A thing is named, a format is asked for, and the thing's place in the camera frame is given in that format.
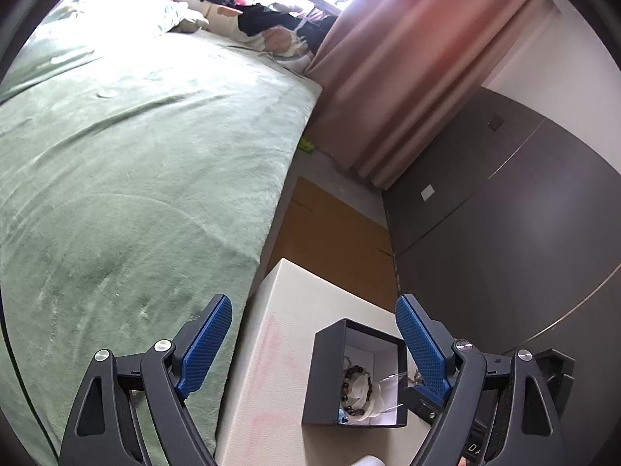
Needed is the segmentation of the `person right hand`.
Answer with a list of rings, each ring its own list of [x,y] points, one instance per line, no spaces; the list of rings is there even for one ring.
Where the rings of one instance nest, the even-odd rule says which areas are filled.
[[[385,463],[375,456],[360,457],[359,460],[352,463],[350,466],[385,466]]]

